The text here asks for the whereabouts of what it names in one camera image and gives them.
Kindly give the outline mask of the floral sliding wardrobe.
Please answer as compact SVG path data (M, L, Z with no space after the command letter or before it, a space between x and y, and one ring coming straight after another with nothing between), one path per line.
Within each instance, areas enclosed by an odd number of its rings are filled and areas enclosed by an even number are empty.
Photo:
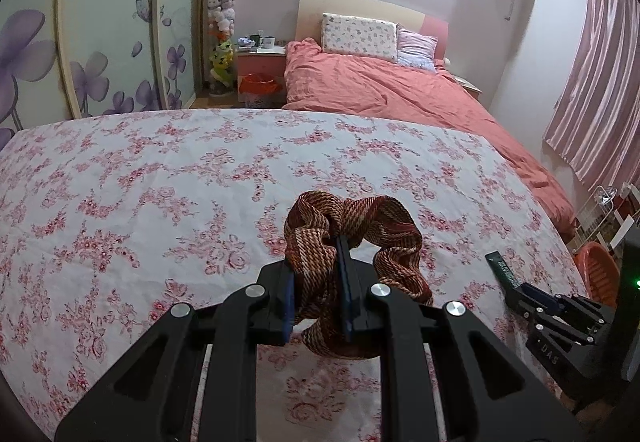
M1 0L1 137L193 104L202 0Z

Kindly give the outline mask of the small red trash bin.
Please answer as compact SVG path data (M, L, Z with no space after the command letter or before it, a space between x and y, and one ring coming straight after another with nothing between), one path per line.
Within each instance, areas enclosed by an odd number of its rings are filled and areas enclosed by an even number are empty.
M246 108L273 108L281 93L279 82L267 73L250 73L242 76L239 95Z

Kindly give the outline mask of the pink striped pillow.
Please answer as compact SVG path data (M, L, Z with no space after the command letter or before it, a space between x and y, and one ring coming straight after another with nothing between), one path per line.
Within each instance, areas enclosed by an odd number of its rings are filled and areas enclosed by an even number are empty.
M397 62L401 66L435 72L438 38L423 35L399 26L397 31Z

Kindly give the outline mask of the pink left nightstand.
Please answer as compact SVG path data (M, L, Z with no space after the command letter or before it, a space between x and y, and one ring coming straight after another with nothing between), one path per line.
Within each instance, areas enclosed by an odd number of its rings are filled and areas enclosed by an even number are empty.
M238 50L234 56L235 70L238 76L238 93L244 78L250 74L265 74L275 79L279 85L279 95L285 93L284 70L286 66L286 50L284 46L258 48L257 50Z

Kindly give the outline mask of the white mug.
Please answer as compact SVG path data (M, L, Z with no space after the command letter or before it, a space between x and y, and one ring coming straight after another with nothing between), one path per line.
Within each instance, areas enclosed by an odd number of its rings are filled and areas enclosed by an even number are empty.
M264 50L271 50L274 46L276 46L276 38L273 35L262 38L262 48Z

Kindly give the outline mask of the floral white pillow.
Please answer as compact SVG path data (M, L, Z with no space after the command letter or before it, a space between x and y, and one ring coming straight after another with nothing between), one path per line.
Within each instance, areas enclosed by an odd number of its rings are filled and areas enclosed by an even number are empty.
M397 60L397 24L325 12L321 20L321 46L326 53Z

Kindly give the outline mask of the cream pink headboard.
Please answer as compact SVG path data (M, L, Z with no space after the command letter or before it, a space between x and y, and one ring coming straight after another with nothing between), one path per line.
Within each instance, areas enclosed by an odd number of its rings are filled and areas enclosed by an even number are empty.
M437 38L435 57L444 60L448 22L414 9L379 0L299 0L295 41L313 38L320 42L321 19L325 12L396 22L422 35Z

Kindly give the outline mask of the orange plastic laundry basket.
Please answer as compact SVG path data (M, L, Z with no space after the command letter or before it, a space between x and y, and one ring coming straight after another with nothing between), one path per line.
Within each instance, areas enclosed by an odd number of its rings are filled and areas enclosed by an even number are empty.
M574 262L592 301L616 309L620 271L614 259L600 243L585 243L575 254Z

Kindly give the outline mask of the coral red duvet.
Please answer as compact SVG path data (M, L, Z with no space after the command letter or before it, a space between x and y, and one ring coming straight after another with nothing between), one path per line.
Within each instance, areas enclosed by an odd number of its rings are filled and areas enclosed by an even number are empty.
M563 238L575 210L556 178L438 64L426 71L372 58L323 52L312 38L285 47L287 110L392 119L472 133L487 139Z

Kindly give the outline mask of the right nightstand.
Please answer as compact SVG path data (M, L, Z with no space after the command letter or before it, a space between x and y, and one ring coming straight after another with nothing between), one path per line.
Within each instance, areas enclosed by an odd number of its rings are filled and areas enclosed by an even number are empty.
M457 84L463 87L475 99L480 98L480 95L483 94L483 92L477 86L475 86L468 80L461 78L461 76L454 76L454 81L456 81Z

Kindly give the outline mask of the brown woven scrunchie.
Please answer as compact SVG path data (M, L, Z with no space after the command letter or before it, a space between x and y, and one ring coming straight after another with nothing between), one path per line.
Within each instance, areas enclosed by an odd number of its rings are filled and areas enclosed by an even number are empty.
M430 305L433 292L420 270L423 237L410 212L394 197L337 197L327 191L300 194L283 226L285 261L294 274L295 321L309 319L302 341L325 358L364 360L378 349L358 348L338 332L337 240L348 251L374 246L371 265L380 283Z

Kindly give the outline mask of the plush toy tower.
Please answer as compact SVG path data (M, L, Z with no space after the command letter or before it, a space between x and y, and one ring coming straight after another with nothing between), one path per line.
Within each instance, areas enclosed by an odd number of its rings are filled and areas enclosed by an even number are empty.
M234 89L235 0L207 0L209 94L224 96Z

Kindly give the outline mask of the floral white pink tablecloth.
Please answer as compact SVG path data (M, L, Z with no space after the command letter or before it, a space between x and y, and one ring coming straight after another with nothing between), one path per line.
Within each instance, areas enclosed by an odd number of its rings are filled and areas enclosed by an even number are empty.
M27 416L52 436L172 305L253 283L304 191L397 198L435 303L461 301L523 360L486 254L546 292L585 290L558 220L477 133L278 110L43 125L1 153L1 371Z

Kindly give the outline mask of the pink satin curtain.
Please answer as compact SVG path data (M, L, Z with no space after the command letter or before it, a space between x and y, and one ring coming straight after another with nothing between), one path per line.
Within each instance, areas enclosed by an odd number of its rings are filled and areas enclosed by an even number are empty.
M588 189L639 182L638 0L587 0L544 142Z

